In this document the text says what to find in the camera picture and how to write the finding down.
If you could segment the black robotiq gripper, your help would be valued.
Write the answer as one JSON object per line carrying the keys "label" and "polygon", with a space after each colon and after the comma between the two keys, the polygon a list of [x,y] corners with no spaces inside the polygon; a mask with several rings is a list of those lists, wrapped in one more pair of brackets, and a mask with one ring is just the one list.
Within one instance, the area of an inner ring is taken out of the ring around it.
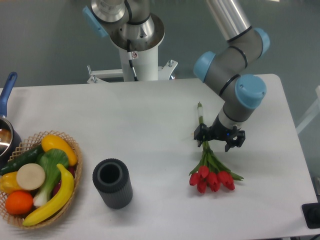
{"label": "black robotiq gripper", "polygon": [[228,152],[231,148],[240,148],[246,140],[246,132],[238,130],[235,125],[231,128],[225,127],[217,116],[213,124],[207,127],[206,124],[200,123],[193,132],[193,139],[197,141],[197,146],[200,147],[205,141],[225,141],[224,151]]}

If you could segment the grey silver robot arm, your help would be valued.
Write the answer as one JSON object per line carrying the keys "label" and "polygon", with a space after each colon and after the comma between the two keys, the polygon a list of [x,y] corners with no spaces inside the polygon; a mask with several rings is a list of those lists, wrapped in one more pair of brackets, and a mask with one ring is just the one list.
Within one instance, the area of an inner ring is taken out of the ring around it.
{"label": "grey silver robot arm", "polygon": [[[211,51],[196,61],[195,76],[224,100],[211,126],[200,123],[194,139],[226,143],[225,149],[241,147],[246,139],[242,124],[260,105],[267,92],[263,80],[242,74],[270,46],[268,34],[253,28],[236,0],[206,2],[228,47],[220,54]],[[118,48],[126,82],[160,79],[158,47],[165,36],[163,22],[150,11],[148,0],[93,0],[83,16],[100,37],[110,37]]]}

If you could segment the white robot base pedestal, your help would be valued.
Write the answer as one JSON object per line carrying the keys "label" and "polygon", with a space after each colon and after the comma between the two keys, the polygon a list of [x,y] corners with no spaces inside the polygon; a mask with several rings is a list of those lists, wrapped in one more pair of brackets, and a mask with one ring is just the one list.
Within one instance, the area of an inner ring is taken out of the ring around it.
{"label": "white robot base pedestal", "polygon": [[178,62],[170,59],[164,66],[159,66],[157,43],[154,47],[143,51],[127,51],[118,48],[121,68],[108,70],[91,70],[87,66],[89,78],[88,84],[103,83],[110,79],[120,78],[124,82],[162,81],[174,79],[174,70]]}

